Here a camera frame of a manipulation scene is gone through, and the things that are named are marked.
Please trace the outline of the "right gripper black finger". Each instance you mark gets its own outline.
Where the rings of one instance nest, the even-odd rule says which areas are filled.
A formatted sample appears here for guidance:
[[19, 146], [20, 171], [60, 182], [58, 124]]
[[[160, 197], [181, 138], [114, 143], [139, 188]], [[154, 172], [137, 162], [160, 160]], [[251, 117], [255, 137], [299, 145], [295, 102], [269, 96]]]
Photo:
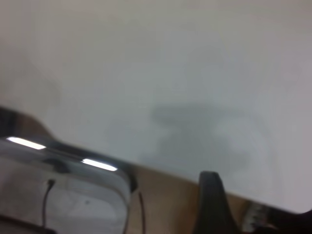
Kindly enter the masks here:
[[195, 221], [196, 234], [239, 234], [231, 214], [226, 192], [218, 173], [199, 175], [199, 203]]

